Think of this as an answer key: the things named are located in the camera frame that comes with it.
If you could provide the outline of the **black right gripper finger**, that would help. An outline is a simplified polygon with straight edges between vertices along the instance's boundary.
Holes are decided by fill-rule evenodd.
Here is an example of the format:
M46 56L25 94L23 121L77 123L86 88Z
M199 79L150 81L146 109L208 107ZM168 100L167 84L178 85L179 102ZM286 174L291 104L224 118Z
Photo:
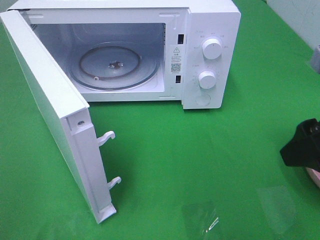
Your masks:
M293 138L280 150L286 166L320 171L320 122L307 119L297 125Z

